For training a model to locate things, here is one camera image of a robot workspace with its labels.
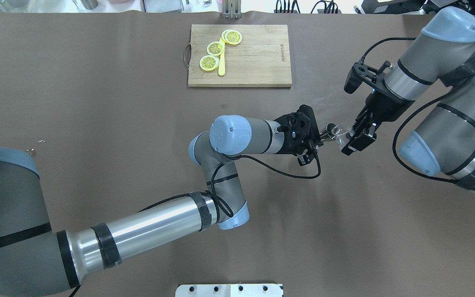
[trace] blue joint cap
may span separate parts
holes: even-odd
[[[25,167],[40,177],[34,159],[24,151],[16,150],[14,148],[0,147],[0,161]]]
[[[192,141],[190,141],[190,145],[188,146],[188,155],[190,156],[190,160],[192,160],[192,162],[194,162],[194,164],[197,166],[201,166],[201,164],[195,158],[195,143],[198,141],[199,137],[203,135],[203,133],[199,134],[194,139],[192,139]]]
[[[475,42],[475,17],[457,7],[441,9],[421,32],[451,42]]]
[[[238,115],[220,116],[210,127],[210,144],[217,152],[235,155],[243,152],[252,139],[249,121]]]
[[[232,218],[229,218],[228,220],[224,222],[220,222],[219,229],[221,230],[229,230],[235,227],[239,227],[246,222],[249,221],[250,215],[249,215],[249,207],[247,206],[247,201],[245,201],[245,204],[241,209],[234,214]]]
[[[433,177],[441,172],[439,162],[437,162],[432,150],[416,131],[413,131],[401,145],[399,154],[425,175]]]

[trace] yellow knife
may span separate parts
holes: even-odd
[[[225,69],[225,45],[226,45],[226,42],[222,38],[219,38],[219,42],[221,42],[223,44],[223,52],[219,56],[219,67],[217,68],[217,74],[219,76],[223,76],[226,73],[226,69]]]

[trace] cutting board handle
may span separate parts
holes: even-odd
[[[188,62],[186,61],[186,56],[188,55],[188,48],[190,48],[190,56],[188,57]],[[190,69],[190,60],[192,59],[192,43],[188,43],[188,45],[184,48],[184,63],[186,64],[186,67]]]

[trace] metal plate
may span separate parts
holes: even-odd
[[[175,297],[283,297],[283,284],[180,285]]]
[[[144,0],[146,12],[183,12],[180,0]]]

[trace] black cable bundle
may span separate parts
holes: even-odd
[[[319,3],[324,4],[324,13],[328,13],[328,14],[338,13],[338,4],[335,3],[335,0],[331,0],[331,1],[320,0],[320,1],[316,2],[315,6],[313,6],[313,9],[311,9],[311,13],[313,13],[313,11],[315,11],[315,8]]]
[[[296,11],[300,13],[300,6],[298,5],[298,0],[294,0],[292,2],[292,7],[291,0],[288,0],[288,2],[285,2],[285,0],[283,0],[283,7],[281,6],[281,0],[276,0],[276,8],[274,10],[274,13],[294,13],[295,6]]]

